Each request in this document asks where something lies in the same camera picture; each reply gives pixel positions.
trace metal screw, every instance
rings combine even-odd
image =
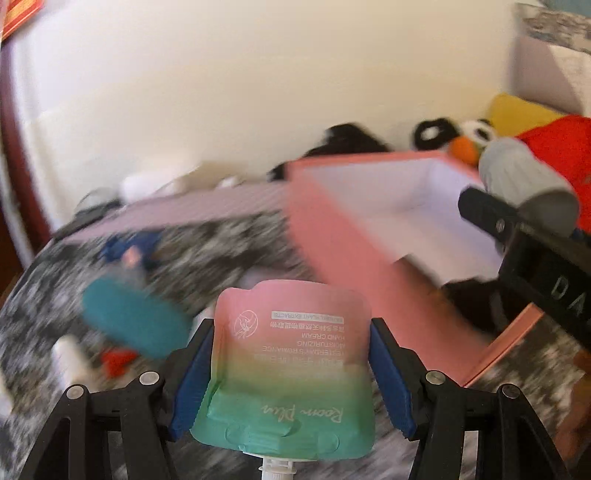
[[[446,377],[444,374],[437,370],[431,370],[430,372],[427,372],[427,375],[425,375],[425,379],[431,385],[441,385],[445,382]]]
[[[507,398],[517,398],[521,395],[521,390],[515,385],[507,384],[503,385],[503,395]]]
[[[82,395],[84,395],[84,388],[82,388],[80,385],[74,385],[73,387],[68,388],[66,392],[66,397],[68,397],[70,400],[76,400]]]
[[[160,375],[156,372],[144,372],[139,376],[139,383],[142,385],[154,385],[160,380]]]

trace teal cushion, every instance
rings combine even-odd
[[[113,278],[91,283],[82,295],[83,316],[92,327],[150,358],[184,348],[191,319],[177,306]]]
[[[591,2],[589,0],[543,0],[542,3],[552,10],[591,17]]]

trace wooden bed frame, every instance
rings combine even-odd
[[[35,194],[27,157],[18,130],[18,114],[12,84],[12,41],[0,48],[0,128],[15,200],[31,247],[37,253],[51,238],[51,232]]]

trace white bottle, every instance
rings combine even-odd
[[[82,384],[88,388],[89,392],[99,391],[97,387],[96,375],[90,367],[90,362],[82,352],[76,337],[73,335],[64,335],[57,340],[51,357],[54,367],[60,377],[62,389],[70,385]]]
[[[6,383],[4,383],[2,372],[0,372],[0,420],[6,420],[8,418],[12,413],[13,406],[12,395],[6,387]]]

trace open box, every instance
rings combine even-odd
[[[328,283],[361,292],[398,343],[428,369],[469,385],[541,317],[528,306],[492,343],[429,293],[399,260],[407,255],[440,285],[497,276],[494,240],[460,217],[478,172],[440,152],[322,157],[292,162],[290,232]]]

